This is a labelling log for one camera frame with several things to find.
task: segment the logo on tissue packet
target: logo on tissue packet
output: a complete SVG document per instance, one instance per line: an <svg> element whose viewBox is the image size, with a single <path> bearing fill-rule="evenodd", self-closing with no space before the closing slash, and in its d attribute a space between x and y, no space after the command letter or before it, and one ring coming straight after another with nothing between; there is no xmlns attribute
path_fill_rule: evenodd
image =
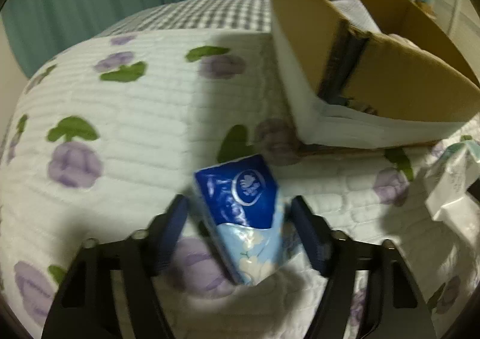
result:
<svg viewBox="0 0 480 339"><path fill-rule="evenodd" d="M233 179L232 195L239 204L249 207L257 202L265 187L265 179L260 172L244 170Z"/></svg>

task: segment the tissue packet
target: tissue packet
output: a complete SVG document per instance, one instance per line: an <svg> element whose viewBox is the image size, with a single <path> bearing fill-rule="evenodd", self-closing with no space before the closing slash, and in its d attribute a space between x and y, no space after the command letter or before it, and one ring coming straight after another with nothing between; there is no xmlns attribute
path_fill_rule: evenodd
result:
<svg viewBox="0 0 480 339"><path fill-rule="evenodd" d="M473 249L480 242L480 207L467 190L479 177L480 145L474 140L449 146L424 177L431 218L445 223Z"/></svg>
<svg viewBox="0 0 480 339"><path fill-rule="evenodd" d="M261 155L199 170L203 217L234 281L256 285L296 250L277 183Z"/></svg>

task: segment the white plastic wrapper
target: white plastic wrapper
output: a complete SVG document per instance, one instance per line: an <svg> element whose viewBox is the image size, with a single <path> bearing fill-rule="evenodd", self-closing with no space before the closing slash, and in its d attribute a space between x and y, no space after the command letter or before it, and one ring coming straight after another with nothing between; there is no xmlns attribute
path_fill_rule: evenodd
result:
<svg viewBox="0 0 480 339"><path fill-rule="evenodd" d="M424 177L431 218L444 222L473 249L480 247L480 206L467 189L480 177L480 146L466 140L448 147Z"/></svg>

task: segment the bedspread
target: bedspread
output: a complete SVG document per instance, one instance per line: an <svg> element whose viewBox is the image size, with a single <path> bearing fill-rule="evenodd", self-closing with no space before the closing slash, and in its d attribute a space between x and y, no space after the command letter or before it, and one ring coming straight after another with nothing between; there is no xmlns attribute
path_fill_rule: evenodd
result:
<svg viewBox="0 0 480 339"><path fill-rule="evenodd" d="M421 179L445 146L480 138L478 118L434 148L303 159L276 70L269 33L190 29L91 39L38 71L0 168L3 294L35 339L82 240L125 238L176 193L195 203L195 170L257 152L284 196L304 195L332 228L394 240L438 335L446 331L478 283L478 256L430 219ZM258 286L233 286L194 205L172 268L154 284L177 338L294 339L308 329L326 280L301 252ZM353 295L347 338L364 286ZM116 302L130 337L121 291Z"/></svg>

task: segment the white quilt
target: white quilt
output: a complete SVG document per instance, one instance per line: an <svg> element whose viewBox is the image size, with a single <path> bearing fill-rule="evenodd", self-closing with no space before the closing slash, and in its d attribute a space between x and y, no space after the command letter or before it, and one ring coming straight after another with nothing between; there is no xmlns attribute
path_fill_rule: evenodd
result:
<svg viewBox="0 0 480 339"><path fill-rule="evenodd" d="M191 51L202 46L220 48ZM287 198L304 195L357 240L394 240L438 335L448 329L478 283L478 256L430 219L421 175L461 135L480 139L478 119L433 150L300 159L277 77L268 33L212 29L92 39L39 70L0 170L3 294L35 339L82 240L145 228L175 194L191 195L195 170L258 151ZM193 212L174 256L184 282L169 272L154 280L176 337L303 338L326 283L305 255L256 287L234 287L198 224ZM117 304L127 338L121 293Z"/></svg>

